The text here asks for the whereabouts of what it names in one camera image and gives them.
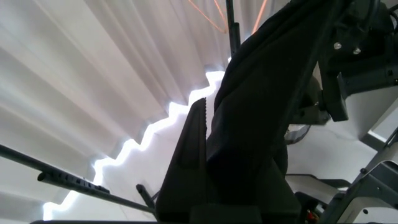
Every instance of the orange string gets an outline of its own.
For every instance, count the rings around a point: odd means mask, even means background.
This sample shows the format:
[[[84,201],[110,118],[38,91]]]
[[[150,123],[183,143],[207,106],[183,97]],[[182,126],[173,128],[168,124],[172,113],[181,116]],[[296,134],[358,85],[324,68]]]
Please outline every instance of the orange string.
[[[207,16],[198,8],[198,6],[197,6],[195,3],[192,2],[192,0],[188,0],[188,1],[189,1],[189,3],[191,3],[191,5],[192,5],[197,11],[200,12],[200,14],[202,14],[202,15],[207,19],[207,21],[210,22],[211,25],[213,25],[213,27],[215,27],[216,29],[218,29],[218,30],[219,30],[220,32],[222,32],[223,34],[226,34],[226,32],[227,32],[227,27],[228,27],[227,21],[226,21],[226,19],[225,19],[225,16],[224,16],[223,11],[221,10],[220,6],[218,5],[217,0],[214,0],[214,3],[216,4],[217,9],[218,9],[218,12],[219,12],[219,14],[220,14],[220,16],[221,16],[221,18],[222,18],[222,20],[223,20],[224,29],[220,28],[220,27],[219,27],[218,25],[216,25],[209,17],[207,17]]]
[[[254,24],[253,31],[251,32],[251,34],[253,34],[253,33],[255,33],[257,31],[257,29],[259,27],[259,23],[260,23],[260,19],[261,19],[262,13],[264,12],[264,9],[266,8],[266,4],[267,4],[267,0],[263,0],[261,8],[260,8],[259,15],[257,16],[256,23]]]

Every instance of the silver bolt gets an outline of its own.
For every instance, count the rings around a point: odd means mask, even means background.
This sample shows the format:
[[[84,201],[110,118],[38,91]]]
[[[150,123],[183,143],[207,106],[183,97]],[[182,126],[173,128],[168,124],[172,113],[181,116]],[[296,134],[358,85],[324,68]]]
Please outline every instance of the silver bolt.
[[[336,43],[333,45],[333,47],[335,48],[335,50],[338,50],[338,49],[341,48],[341,43],[336,42]]]
[[[355,48],[354,52],[355,55],[361,53],[361,49],[359,49],[359,47]]]

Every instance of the orange wire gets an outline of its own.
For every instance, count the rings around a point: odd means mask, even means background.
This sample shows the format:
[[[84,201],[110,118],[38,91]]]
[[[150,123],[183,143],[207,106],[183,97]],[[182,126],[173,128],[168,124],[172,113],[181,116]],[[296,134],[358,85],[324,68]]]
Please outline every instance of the orange wire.
[[[267,4],[267,0],[263,0],[259,15],[257,16],[257,20],[256,20],[256,23],[254,24],[253,31],[251,32],[251,34],[253,34],[253,33],[255,33],[257,31],[257,28],[259,27],[259,23],[260,23],[260,19],[261,19],[262,13],[264,12],[264,9],[266,8],[266,4]]]
[[[188,0],[188,1],[189,1],[189,3],[191,3],[191,5],[192,5],[197,11],[200,12],[200,14],[202,14],[202,15],[207,19],[207,21],[210,22],[211,25],[213,25],[213,27],[215,27],[216,29],[218,29],[218,30],[219,30],[220,32],[222,32],[223,34],[226,34],[228,25],[227,25],[227,22],[226,22],[224,13],[222,12],[220,6],[218,5],[217,0],[214,0],[214,3],[216,4],[217,9],[218,9],[218,12],[219,12],[219,14],[220,14],[220,16],[221,16],[221,18],[222,18],[222,20],[223,20],[223,22],[224,22],[224,29],[221,29],[221,28],[220,28],[218,25],[216,25],[209,17],[207,17],[207,16],[198,8],[198,6],[197,6],[195,3],[192,2],[192,0]]]

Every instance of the white curtain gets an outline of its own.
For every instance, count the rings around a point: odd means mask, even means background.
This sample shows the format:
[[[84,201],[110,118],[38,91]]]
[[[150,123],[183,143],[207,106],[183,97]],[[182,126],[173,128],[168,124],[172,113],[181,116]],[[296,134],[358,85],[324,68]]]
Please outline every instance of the white curtain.
[[[268,0],[260,24],[287,1]],[[193,4],[228,29],[211,0],[0,0],[0,144],[93,180],[95,160],[140,143],[170,102],[187,105],[209,85],[205,72],[226,67],[228,31]],[[262,4],[234,1],[242,41]],[[0,158],[0,218],[32,221],[43,203],[65,199],[37,174]]]

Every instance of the white ceiling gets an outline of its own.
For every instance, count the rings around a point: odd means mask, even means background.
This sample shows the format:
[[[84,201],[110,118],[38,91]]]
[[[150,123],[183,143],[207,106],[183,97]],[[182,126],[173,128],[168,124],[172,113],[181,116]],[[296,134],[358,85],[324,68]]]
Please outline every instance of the white ceiling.
[[[287,1],[268,0],[260,24]],[[193,2],[223,26],[213,1]],[[218,4],[224,12],[225,2]],[[241,40],[251,34],[261,4],[234,0]],[[205,72],[223,70],[228,57],[228,35],[212,27],[187,0],[0,0],[0,143],[93,180],[95,160],[116,159],[127,139],[141,143],[148,124],[168,116],[171,101],[187,105],[192,90],[209,85]],[[329,124],[332,130],[354,133],[355,139],[377,121],[398,91],[366,94],[348,103],[351,121]],[[379,106],[363,111],[372,102]],[[146,151],[133,150],[123,165],[105,168],[103,185],[113,194],[144,203],[135,185],[144,184],[153,193],[159,189],[184,121],[184,115],[178,116],[175,126],[154,135]],[[294,146],[296,152],[313,150],[306,144],[322,147],[321,141],[315,144],[319,139],[340,142],[339,137],[310,132],[315,138]],[[363,152],[362,145],[352,151],[362,155],[362,163],[373,156],[368,149]],[[300,154],[291,155],[295,170],[313,169],[302,164]],[[45,202],[62,204],[68,194],[38,183],[39,172],[3,158],[0,170],[1,201],[23,208],[16,212],[0,206],[0,218],[8,220],[0,223],[35,220],[42,217],[38,208]],[[67,211],[53,211],[53,216],[153,220],[146,213],[86,196],[79,196]]]

